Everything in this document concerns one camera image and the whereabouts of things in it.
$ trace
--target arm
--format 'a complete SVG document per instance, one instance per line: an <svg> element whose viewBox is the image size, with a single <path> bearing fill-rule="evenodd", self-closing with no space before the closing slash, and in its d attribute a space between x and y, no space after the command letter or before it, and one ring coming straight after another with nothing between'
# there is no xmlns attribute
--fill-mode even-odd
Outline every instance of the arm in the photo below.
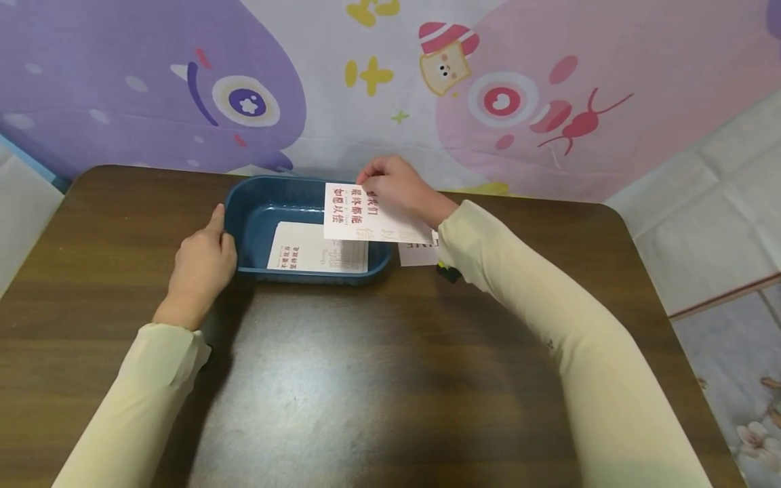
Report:
<svg viewBox="0 0 781 488"><path fill-rule="evenodd" d="M224 212L218 205L209 225L182 243L168 296L153 323L138 331L54 487L135 488L152 481L173 421L209 359L198 327L236 269Z"/></svg>
<svg viewBox="0 0 781 488"><path fill-rule="evenodd" d="M433 191L403 159L372 160L358 184L440 235L440 258L551 348L583 485L710 486L632 337L602 304L471 201Z"/></svg>

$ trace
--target cartoon eye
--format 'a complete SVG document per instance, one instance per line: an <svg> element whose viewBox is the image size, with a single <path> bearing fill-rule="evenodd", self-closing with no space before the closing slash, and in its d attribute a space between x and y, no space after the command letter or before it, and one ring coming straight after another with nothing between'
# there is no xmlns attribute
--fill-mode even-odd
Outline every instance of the cartoon eye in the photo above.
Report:
<svg viewBox="0 0 781 488"><path fill-rule="evenodd" d="M280 105L255 78L220 78L214 83L212 98L225 117L243 126L268 127L280 120Z"/></svg>
<svg viewBox="0 0 781 488"><path fill-rule="evenodd" d="M469 88L467 105L472 115L489 127L511 127L529 118L539 95L532 80L518 73L482 75Z"/></svg>

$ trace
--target cream arm cover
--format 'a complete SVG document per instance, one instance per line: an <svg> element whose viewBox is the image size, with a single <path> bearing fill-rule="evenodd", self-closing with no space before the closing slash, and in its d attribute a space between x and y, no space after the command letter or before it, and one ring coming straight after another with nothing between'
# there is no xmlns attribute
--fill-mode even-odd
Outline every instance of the cream arm cover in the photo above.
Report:
<svg viewBox="0 0 781 488"><path fill-rule="evenodd" d="M471 201L442 222L439 235L446 265L552 345L584 486L711 485L651 368L613 314Z"/></svg>
<svg viewBox="0 0 781 488"><path fill-rule="evenodd" d="M53 486L148 486L173 420L210 352L200 332L163 324L141 327Z"/></svg>

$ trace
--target paper card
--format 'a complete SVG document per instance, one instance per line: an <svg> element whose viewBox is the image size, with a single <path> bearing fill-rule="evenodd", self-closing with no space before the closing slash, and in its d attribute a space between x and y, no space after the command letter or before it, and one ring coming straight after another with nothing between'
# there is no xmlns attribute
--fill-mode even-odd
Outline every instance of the paper card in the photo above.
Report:
<svg viewBox="0 0 781 488"><path fill-rule="evenodd" d="M369 243L323 238L323 226L280 222L276 226L268 269L316 272L366 272Z"/></svg>
<svg viewBox="0 0 781 488"><path fill-rule="evenodd" d="M402 266L429 266L439 262L439 234L433 232L433 244L398 243Z"/></svg>
<svg viewBox="0 0 781 488"><path fill-rule="evenodd" d="M425 223L383 206L360 185L326 183L324 223L327 239L433 243Z"/></svg>

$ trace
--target printed backdrop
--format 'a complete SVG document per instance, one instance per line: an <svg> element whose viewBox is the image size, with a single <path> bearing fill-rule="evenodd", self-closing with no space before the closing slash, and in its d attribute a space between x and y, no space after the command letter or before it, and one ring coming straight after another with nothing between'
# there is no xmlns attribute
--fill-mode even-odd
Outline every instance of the printed backdrop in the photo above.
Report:
<svg viewBox="0 0 781 488"><path fill-rule="evenodd" d="M0 133L101 164L603 201L781 87L781 0L0 0Z"/></svg>

